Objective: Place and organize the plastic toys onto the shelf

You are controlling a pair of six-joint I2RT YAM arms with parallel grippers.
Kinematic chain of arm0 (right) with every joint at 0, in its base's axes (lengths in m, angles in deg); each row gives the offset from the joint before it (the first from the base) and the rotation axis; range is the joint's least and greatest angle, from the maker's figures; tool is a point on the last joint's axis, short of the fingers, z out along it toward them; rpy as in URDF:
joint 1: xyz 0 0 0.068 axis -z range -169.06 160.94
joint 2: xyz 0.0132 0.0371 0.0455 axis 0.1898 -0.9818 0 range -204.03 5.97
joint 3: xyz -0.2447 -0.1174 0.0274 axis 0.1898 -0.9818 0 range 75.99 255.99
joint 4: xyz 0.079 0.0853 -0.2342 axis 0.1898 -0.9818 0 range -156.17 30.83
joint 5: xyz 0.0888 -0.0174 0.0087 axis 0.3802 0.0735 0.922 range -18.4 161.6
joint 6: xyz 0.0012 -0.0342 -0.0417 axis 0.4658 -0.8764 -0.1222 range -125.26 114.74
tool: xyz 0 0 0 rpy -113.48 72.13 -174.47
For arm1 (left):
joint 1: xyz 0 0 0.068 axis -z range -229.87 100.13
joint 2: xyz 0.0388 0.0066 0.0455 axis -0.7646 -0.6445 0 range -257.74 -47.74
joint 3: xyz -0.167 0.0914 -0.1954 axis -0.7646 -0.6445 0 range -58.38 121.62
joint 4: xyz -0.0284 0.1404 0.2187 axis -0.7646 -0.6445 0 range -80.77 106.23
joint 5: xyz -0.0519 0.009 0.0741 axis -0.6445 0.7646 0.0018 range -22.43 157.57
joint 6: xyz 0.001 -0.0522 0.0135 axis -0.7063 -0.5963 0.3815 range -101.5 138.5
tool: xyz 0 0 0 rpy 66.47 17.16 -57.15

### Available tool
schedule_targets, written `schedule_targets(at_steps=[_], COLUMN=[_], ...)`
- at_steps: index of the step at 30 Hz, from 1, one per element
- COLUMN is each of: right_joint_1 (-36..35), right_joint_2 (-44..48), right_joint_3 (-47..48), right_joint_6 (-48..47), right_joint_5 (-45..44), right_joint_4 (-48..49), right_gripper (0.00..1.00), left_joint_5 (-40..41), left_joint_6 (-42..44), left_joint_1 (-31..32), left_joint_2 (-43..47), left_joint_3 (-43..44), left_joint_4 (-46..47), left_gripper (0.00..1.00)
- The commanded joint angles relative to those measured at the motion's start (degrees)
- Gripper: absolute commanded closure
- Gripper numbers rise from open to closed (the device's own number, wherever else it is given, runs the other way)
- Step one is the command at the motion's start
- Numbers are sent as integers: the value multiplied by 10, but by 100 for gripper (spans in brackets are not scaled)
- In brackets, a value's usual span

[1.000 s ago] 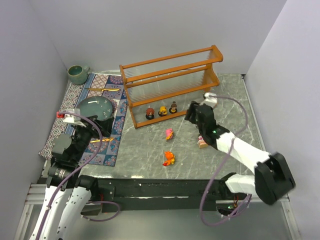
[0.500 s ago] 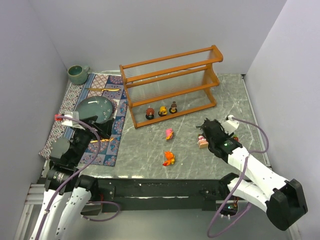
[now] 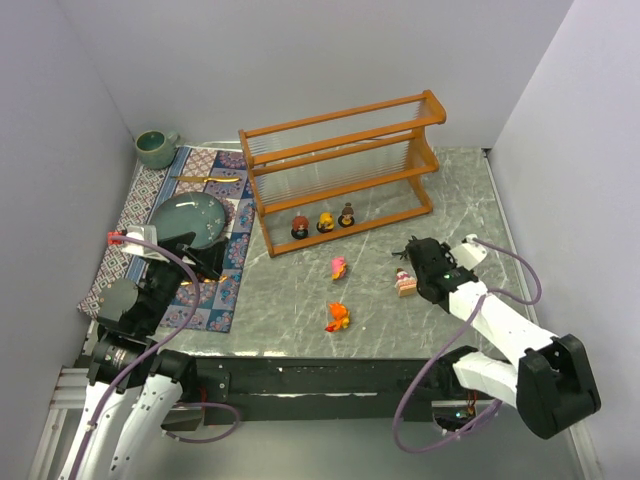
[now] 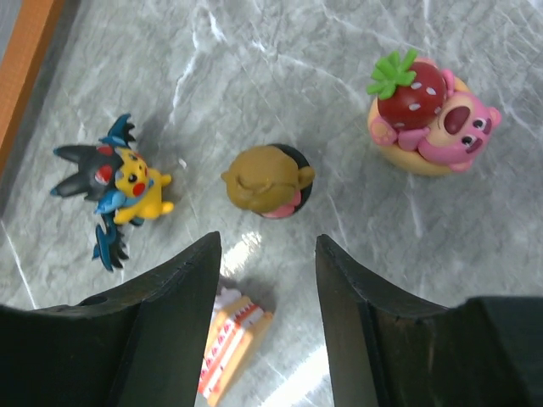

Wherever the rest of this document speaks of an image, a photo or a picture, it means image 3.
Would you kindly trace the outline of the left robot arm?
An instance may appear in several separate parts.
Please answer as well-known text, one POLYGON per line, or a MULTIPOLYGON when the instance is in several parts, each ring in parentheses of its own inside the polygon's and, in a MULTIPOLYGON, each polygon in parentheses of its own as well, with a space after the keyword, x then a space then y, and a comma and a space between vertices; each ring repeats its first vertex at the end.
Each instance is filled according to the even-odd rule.
POLYGON ((81 423, 59 474, 62 479, 125 479, 142 443, 197 380, 192 356, 153 335, 184 282, 194 298, 175 328, 181 333, 200 305, 203 279, 218 281, 229 240, 205 247, 193 231, 158 240, 151 225, 109 233, 108 242, 147 263, 143 282, 121 278, 104 290, 97 317, 81 423))

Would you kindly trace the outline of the brown-haired figurine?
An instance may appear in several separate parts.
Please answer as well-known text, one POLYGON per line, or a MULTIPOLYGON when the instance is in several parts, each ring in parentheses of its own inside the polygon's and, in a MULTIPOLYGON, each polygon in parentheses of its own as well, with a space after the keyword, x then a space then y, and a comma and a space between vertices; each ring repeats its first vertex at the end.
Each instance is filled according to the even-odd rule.
POLYGON ((338 217, 338 224, 342 227, 342 228, 348 228, 351 227, 355 224, 355 219, 354 219, 354 209, 352 207, 352 204, 350 202, 347 202, 342 211, 340 216, 338 217))

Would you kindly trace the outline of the yellow-haired figurine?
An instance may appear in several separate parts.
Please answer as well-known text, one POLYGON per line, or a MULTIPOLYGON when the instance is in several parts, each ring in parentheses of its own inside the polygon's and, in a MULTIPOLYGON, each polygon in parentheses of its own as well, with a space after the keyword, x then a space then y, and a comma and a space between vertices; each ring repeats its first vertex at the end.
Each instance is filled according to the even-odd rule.
POLYGON ((330 233, 334 230, 335 223, 333 215, 330 212, 323 212, 316 224, 319 233, 330 233))

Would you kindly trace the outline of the pink bear sunflower toy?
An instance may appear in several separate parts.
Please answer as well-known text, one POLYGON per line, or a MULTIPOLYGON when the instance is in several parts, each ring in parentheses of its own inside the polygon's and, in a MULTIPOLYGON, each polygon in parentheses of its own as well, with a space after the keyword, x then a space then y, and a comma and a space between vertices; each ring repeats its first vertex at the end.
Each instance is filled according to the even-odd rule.
POLYGON ((335 257, 331 260, 331 278, 338 280, 343 278, 347 272, 347 262, 344 256, 335 257))

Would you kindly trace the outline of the red-haired figurine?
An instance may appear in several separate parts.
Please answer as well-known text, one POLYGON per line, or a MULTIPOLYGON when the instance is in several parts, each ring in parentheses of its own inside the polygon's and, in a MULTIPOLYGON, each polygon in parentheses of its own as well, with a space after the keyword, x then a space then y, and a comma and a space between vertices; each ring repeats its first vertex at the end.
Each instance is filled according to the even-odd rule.
POLYGON ((304 240, 309 235, 309 220, 307 217, 298 215, 292 221, 291 236, 295 240, 304 240))

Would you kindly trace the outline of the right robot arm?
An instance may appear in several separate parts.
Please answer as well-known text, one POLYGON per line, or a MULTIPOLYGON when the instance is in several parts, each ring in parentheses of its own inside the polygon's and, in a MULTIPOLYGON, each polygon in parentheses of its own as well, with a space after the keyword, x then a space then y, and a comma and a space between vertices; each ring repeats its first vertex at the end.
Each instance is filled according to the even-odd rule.
POLYGON ((503 357, 445 344, 411 382, 394 417, 401 418, 417 387, 432 378, 440 391, 475 391, 496 406, 514 407, 534 435, 549 439, 601 409, 587 351, 576 336, 558 336, 526 319, 504 302, 508 291, 479 279, 474 270, 491 247, 475 235, 456 247, 434 238, 406 244, 418 294, 461 320, 461 333, 474 329, 503 357))

